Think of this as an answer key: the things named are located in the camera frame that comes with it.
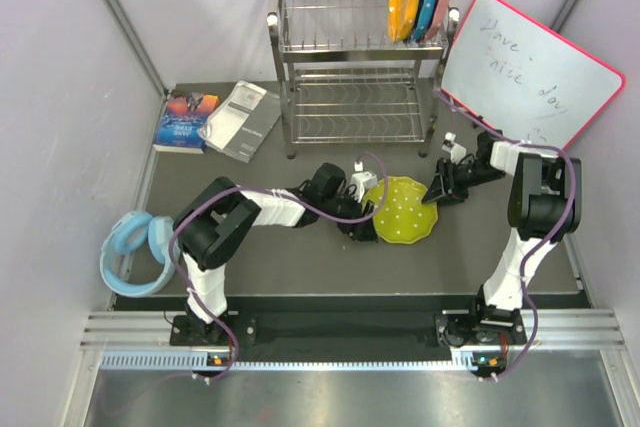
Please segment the green dotted plate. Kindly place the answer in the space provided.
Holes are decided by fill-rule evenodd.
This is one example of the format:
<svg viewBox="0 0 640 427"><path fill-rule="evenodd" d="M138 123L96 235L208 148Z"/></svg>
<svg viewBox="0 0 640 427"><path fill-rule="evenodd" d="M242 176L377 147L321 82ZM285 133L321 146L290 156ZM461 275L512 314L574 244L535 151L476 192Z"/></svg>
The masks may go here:
<svg viewBox="0 0 640 427"><path fill-rule="evenodd" d="M410 245L429 236L439 215L435 203L422 203L427 187L406 176L388 179L386 202L373 217L378 237L390 244Z"/></svg>

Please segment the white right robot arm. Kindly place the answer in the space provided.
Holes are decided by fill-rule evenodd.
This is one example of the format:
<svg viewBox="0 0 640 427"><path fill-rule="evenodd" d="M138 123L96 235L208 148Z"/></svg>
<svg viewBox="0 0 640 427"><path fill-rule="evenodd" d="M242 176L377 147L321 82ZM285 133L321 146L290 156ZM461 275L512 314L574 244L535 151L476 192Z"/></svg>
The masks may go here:
<svg viewBox="0 0 640 427"><path fill-rule="evenodd" d="M522 341L520 310L526 288L539 265L581 220L581 162L542 155L522 144L483 132L473 153L452 133L436 163L425 204L463 203L471 188L511 177L507 206L510 234L499 263L484 282L467 314L441 316L442 342L459 348L467 342L487 344L499 338Z"/></svg>

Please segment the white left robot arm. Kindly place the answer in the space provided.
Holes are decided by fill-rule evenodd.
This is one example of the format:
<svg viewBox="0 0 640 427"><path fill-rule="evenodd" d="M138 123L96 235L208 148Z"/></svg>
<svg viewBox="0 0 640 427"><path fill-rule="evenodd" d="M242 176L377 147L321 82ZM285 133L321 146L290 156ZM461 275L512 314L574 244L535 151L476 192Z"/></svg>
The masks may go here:
<svg viewBox="0 0 640 427"><path fill-rule="evenodd" d="M314 175L289 189L249 189L227 177L215 179L174 222L169 259L186 280L185 314L172 321L173 345L235 343L223 316L226 264L254 227L305 228L321 217L349 239L376 242L375 204L364 194L378 177L354 164L350 178L338 166L322 164Z"/></svg>

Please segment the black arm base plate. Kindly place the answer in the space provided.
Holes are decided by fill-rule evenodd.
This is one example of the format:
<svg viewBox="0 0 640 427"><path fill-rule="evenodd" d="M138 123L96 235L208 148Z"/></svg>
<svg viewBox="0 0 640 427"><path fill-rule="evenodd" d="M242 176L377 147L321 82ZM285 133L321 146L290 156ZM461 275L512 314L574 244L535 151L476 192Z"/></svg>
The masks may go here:
<svg viewBox="0 0 640 427"><path fill-rule="evenodd" d="M223 322L249 350L277 341L317 339L373 344L398 349L523 345L527 341L520 310L485 307L477 296L232 296L214 320L203 320L193 307L176 317L173 345L214 345L228 335Z"/></svg>

